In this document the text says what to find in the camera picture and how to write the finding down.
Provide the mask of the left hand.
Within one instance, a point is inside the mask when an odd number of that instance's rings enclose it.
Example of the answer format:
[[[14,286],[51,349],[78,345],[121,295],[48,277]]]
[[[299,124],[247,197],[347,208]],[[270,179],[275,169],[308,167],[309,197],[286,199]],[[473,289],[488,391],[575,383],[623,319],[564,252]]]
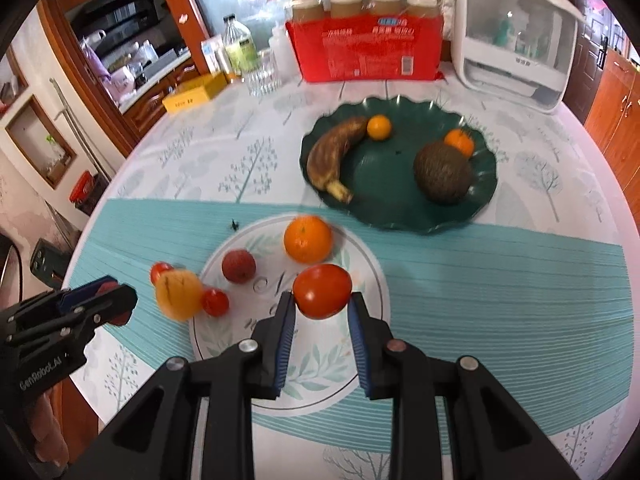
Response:
[[[43,463],[64,468],[70,451],[62,435],[61,426],[53,414],[50,396],[43,393],[25,408],[29,430],[35,439],[35,456]]]

